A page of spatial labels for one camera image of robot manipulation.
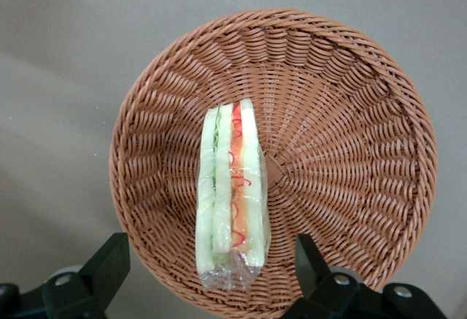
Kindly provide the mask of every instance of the woven basket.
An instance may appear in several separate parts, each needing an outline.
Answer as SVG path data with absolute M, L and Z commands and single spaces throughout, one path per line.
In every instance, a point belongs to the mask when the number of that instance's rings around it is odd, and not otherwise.
M 196 174 L 210 107 L 251 98 L 269 176 L 272 243 L 247 290 L 196 274 Z M 295 239 L 381 286 L 420 238 L 436 146 L 415 87 L 375 42 L 291 9 L 243 12 L 180 37 L 143 71 L 115 126 L 118 217 L 145 266 L 179 297 L 229 318 L 277 318 L 298 297 Z

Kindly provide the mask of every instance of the gray surface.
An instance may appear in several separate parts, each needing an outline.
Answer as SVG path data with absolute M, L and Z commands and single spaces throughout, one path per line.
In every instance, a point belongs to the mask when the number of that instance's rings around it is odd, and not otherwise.
M 178 36 L 262 7 L 359 28 L 414 81 L 435 126 L 439 179 L 425 234 L 393 280 L 425 289 L 450 318 L 467 316 L 467 0 L 0 0 L 0 281 L 33 288 L 120 229 L 107 162 L 133 81 Z M 213 318 L 135 256 L 108 313 Z

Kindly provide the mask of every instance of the clear plastic bag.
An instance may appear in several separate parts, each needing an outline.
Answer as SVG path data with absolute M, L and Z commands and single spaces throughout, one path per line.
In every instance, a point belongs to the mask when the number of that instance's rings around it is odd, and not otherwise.
M 205 288 L 246 288 L 271 243 L 267 173 L 249 99 L 210 109 L 201 137 L 196 267 Z

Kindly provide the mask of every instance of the basket rim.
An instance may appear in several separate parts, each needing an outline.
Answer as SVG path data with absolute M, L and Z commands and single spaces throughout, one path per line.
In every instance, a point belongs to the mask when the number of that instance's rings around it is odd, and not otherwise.
M 371 67 L 379 76 L 382 77 L 382 79 L 384 79 L 384 81 L 387 82 L 394 96 L 396 96 L 402 103 L 404 109 L 411 110 L 407 112 L 406 115 L 412 122 L 414 138 L 418 143 L 417 157 L 429 156 L 431 158 L 431 167 L 428 167 L 426 161 L 422 161 L 419 164 L 419 174 L 424 174 L 424 181 L 428 182 L 428 186 L 421 184 L 417 186 L 417 198 L 414 200 L 414 206 L 417 206 L 417 208 L 414 208 L 414 214 L 419 213 L 420 217 L 424 218 L 424 223 L 421 223 L 421 225 L 415 225 L 412 229 L 413 232 L 410 235 L 407 230 L 409 228 L 404 230 L 404 235 L 402 237 L 406 241 L 402 243 L 403 250 L 397 250 L 399 255 L 403 254 L 403 257 L 399 262 L 403 263 L 414 250 L 426 227 L 436 190 L 436 172 L 438 166 L 436 138 L 426 106 L 412 81 L 404 71 L 402 71 L 401 67 L 378 43 L 366 36 L 366 34 L 321 15 L 311 14 L 299 9 L 286 8 L 254 9 L 225 15 L 183 34 L 162 50 L 147 65 L 126 95 L 120 107 L 112 135 L 112 144 L 110 148 L 111 153 L 109 156 L 110 188 L 120 225 L 125 231 L 127 231 L 127 233 L 129 233 L 131 244 L 136 248 L 136 253 L 142 260 L 143 264 L 145 264 L 145 266 L 159 281 L 164 283 L 169 290 L 177 296 L 188 300 L 191 304 L 194 304 L 197 307 L 204 310 L 207 309 L 207 302 L 197 303 L 192 300 L 193 294 L 189 293 L 192 291 L 191 289 L 182 293 L 177 292 L 172 286 L 170 286 L 170 282 L 173 280 L 171 280 L 168 274 L 161 274 L 159 271 L 152 269 L 143 256 L 144 251 L 138 248 L 137 243 L 134 241 L 136 231 L 131 225 L 130 217 L 126 215 L 121 208 L 121 204 L 125 203 L 121 200 L 124 187 L 118 180 L 119 172 L 122 172 L 123 169 L 122 147 L 124 147 L 124 138 L 122 138 L 122 133 L 128 130 L 129 120 L 134 115 L 132 104 L 137 104 L 141 100 L 145 84 L 148 80 L 157 78 L 159 74 L 164 72 L 171 62 L 183 57 L 187 51 L 202 45 L 215 36 L 221 36 L 229 31 L 233 31 L 231 28 L 232 25 L 240 19 L 244 21 L 244 28 L 289 27 L 320 36 L 339 47 L 347 49 L 356 57 L 364 61 L 365 64 Z M 414 216 L 410 223 L 417 223 L 417 218 Z M 394 275 L 398 270 L 398 266 L 395 266 L 397 259 L 398 257 L 396 255 L 393 259 L 393 264 L 389 269 L 380 267 L 384 270 L 384 274 L 381 276 L 377 284 L 372 286 L 373 288 L 380 287 Z M 219 311 L 220 306 L 220 304 L 216 304 L 217 310 L 213 312 L 216 314 L 222 312 Z M 225 307 L 226 312 L 231 308 L 227 305 L 223 306 Z

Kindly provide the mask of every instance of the brown wicker basket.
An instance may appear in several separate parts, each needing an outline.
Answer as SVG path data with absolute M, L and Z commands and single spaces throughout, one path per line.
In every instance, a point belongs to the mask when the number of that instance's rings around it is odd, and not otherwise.
M 250 97 L 269 175 L 272 243 L 247 290 L 205 291 L 194 253 L 201 125 Z M 113 200 L 142 262 L 190 303 L 277 318 L 301 296 L 294 242 L 372 288 L 406 260 L 436 182 L 433 129 L 415 87 L 376 43 L 292 9 L 243 12 L 180 37 L 126 96 L 110 156 Z

